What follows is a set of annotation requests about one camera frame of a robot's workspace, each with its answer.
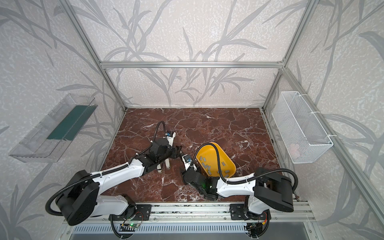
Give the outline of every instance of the red marble surface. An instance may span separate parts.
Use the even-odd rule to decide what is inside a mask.
[[[103,169],[128,161],[149,146],[156,124],[163,120],[166,129],[175,131],[175,145],[193,155],[203,143],[216,142],[236,165],[234,177],[253,173],[257,167],[278,168],[278,162],[258,108],[182,108],[128,109],[108,153]],[[184,185],[180,159],[170,160],[171,169],[156,170],[128,180],[105,195],[127,194],[135,202],[205,201],[190,185]],[[220,201],[244,201],[231,196]]]

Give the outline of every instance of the wallpaper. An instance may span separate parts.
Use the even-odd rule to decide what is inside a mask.
[[[287,167],[297,174],[297,194],[300,200],[310,203],[324,239],[384,239],[384,229],[332,149],[314,163],[292,163],[272,117],[272,110],[282,91],[293,91],[284,76],[266,107],[266,116],[282,154],[280,158],[285,164],[282,167]]]
[[[71,0],[102,61],[281,61],[307,0]]]
[[[115,68],[115,86],[133,107],[261,107],[274,68]]]
[[[384,197],[384,1],[319,5],[289,68]]]
[[[54,239],[46,200],[81,169],[99,169],[124,115],[58,2],[0,2],[0,238]],[[57,163],[8,156],[68,93],[98,105]]]

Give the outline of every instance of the yellow plastic tray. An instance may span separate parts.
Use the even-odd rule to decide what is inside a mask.
[[[236,172],[236,166],[232,162],[232,160],[228,157],[228,155],[224,152],[224,150],[215,142],[212,142],[218,149],[218,153],[220,156],[220,167],[224,177],[232,177]],[[201,168],[207,173],[210,177],[219,177],[218,167],[217,167],[217,156],[216,151],[213,146],[207,145],[200,149],[200,151],[196,155],[197,161],[200,163]]]

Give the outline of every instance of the green mat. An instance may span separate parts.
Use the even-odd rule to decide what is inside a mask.
[[[95,111],[96,106],[77,105],[51,132],[47,139],[72,141],[79,133],[84,123]]]

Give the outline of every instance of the white mesh basket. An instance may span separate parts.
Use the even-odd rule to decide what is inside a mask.
[[[315,113],[297,91],[281,92],[272,112],[293,163],[310,163],[333,146]]]

